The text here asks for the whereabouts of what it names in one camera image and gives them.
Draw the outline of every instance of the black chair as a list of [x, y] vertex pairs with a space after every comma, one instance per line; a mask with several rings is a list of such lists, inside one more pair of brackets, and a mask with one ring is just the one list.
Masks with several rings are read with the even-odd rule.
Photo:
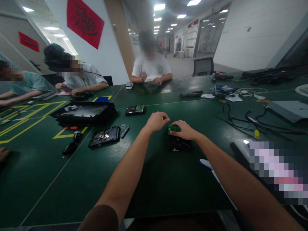
[[201, 58], [193, 60], [192, 76], [211, 75], [214, 73], [213, 58]]
[[103, 77], [107, 81], [109, 86], [113, 86], [112, 77], [110, 75], [109, 76], [103, 76]]

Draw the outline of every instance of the table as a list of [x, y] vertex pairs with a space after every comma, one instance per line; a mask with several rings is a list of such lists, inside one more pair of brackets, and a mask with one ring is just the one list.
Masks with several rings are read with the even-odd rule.
[[[219, 82], [230, 87], [253, 87], [236, 81]], [[308, 98], [294, 92], [307, 83], [305, 77], [279, 86], [262, 85], [268, 93], [260, 94], [269, 100], [300, 100]], [[0, 126], [0, 145], [13, 150], [6, 167], [0, 173], [0, 227], [62, 224], [81, 222], [102, 194], [112, 172], [151, 113], [163, 111], [175, 120], [185, 120], [191, 127], [205, 134], [222, 150], [243, 161], [243, 156], [234, 151], [235, 138], [246, 138], [242, 132], [232, 128], [223, 118], [223, 103], [219, 99], [179, 98], [180, 93], [203, 90], [212, 93], [213, 83], [208, 76], [185, 76], [162, 86], [150, 82], [136, 84], [132, 90], [125, 85], [111, 86], [96, 92], [98, 96], [110, 96], [118, 112], [104, 127], [129, 124], [131, 128], [124, 139], [116, 144], [90, 150], [92, 133], [104, 127], [89, 127], [79, 148], [71, 157], [62, 158], [62, 150], [72, 141], [72, 131], [60, 132], [54, 118], [48, 115], [68, 103], [68, 97], [56, 97], [48, 102], [36, 101], [33, 106], [22, 107], [20, 121]], [[253, 117], [263, 113], [264, 103], [255, 98], [243, 98], [242, 102], [231, 102], [231, 114], [244, 118], [249, 109]], [[126, 117], [127, 106], [145, 104], [145, 115]], [[288, 123], [273, 113], [264, 117], [265, 123], [273, 119], [277, 126], [307, 130]], [[304, 140], [301, 136], [288, 136]], [[232, 208], [212, 173], [199, 163], [205, 158], [200, 148], [192, 144], [190, 152], [167, 150], [166, 128], [156, 132], [150, 139], [146, 159], [132, 198], [127, 218], [170, 214], [196, 213]]]

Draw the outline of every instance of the black device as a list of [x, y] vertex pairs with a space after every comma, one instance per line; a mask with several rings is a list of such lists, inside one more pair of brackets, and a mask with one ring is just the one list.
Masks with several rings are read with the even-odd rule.
[[126, 109], [125, 115], [126, 116], [142, 115], [145, 114], [145, 110], [146, 110], [145, 105], [129, 106]]
[[73, 154], [76, 149], [77, 149], [77, 144], [75, 142], [71, 142], [63, 151], [62, 151], [62, 155], [63, 156], [68, 156]]
[[192, 146], [189, 140], [184, 140], [181, 137], [169, 135], [170, 131], [178, 131], [176, 126], [169, 126], [167, 128], [168, 134], [168, 147], [170, 151], [189, 151]]
[[94, 148], [97, 146], [101, 146], [103, 144], [108, 144], [118, 141], [119, 139], [120, 139], [120, 127], [114, 126], [111, 128], [106, 128], [104, 130], [96, 131], [93, 133], [88, 147]]
[[90, 93], [82, 92], [82, 93], [78, 93], [77, 97], [72, 96], [72, 98], [73, 98], [72, 101], [85, 101], [92, 96], [93, 96], [93, 94], [91, 92]]
[[80, 131], [74, 132], [73, 141], [79, 143], [82, 139], [83, 134]]

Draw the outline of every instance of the white paper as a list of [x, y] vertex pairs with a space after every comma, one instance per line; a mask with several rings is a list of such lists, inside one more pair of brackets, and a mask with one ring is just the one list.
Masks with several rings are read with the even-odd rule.
[[239, 98], [239, 96], [235, 96], [235, 97], [226, 97], [225, 99], [232, 101], [232, 102], [239, 102], [239, 101], [243, 101], [241, 98]]
[[213, 96], [212, 94], [204, 94], [201, 95], [202, 98], [215, 98], [215, 96]]
[[257, 94], [253, 94], [253, 96], [257, 99], [265, 99], [265, 96], [259, 96]]

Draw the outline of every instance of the red decoration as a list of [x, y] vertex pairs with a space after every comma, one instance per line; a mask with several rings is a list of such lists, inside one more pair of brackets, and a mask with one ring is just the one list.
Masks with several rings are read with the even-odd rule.
[[19, 33], [20, 44], [39, 52], [39, 45], [37, 41], [35, 41], [34, 39], [30, 38], [29, 36], [21, 32], [18, 32], [18, 33]]
[[104, 24], [82, 0], [67, 1], [67, 27], [96, 49], [99, 47]]

